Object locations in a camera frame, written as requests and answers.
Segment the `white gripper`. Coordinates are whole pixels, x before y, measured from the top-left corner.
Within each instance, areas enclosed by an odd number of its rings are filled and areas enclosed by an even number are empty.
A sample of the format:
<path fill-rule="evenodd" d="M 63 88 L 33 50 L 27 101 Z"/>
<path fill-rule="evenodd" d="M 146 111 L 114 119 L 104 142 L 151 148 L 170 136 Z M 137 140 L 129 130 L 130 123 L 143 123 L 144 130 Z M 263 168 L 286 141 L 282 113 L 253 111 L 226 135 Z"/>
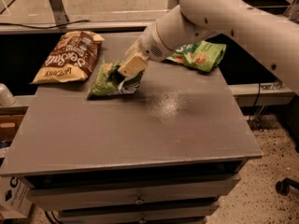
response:
<path fill-rule="evenodd" d="M 144 71 L 148 60 L 161 62 L 173 53 L 174 49 L 167 46 L 163 40 L 159 22 L 149 25 L 132 46 L 125 51 L 125 61 L 118 72 L 124 77 L 130 77 Z"/>

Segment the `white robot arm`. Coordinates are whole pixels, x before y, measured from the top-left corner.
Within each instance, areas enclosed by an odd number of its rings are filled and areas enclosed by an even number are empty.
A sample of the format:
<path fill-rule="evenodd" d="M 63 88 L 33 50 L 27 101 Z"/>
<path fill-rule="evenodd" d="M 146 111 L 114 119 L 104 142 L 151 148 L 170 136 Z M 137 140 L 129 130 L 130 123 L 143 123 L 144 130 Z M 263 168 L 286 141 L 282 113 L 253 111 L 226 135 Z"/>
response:
<path fill-rule="evenodd" d="M 243 0 L 178 0 L 125 52 L 119 73 L 133 77 L 147 68 L 148 61 L 161 62 L 183 45 L 218 34 L 234 40 L 299 94 L 299 24 Z"/>

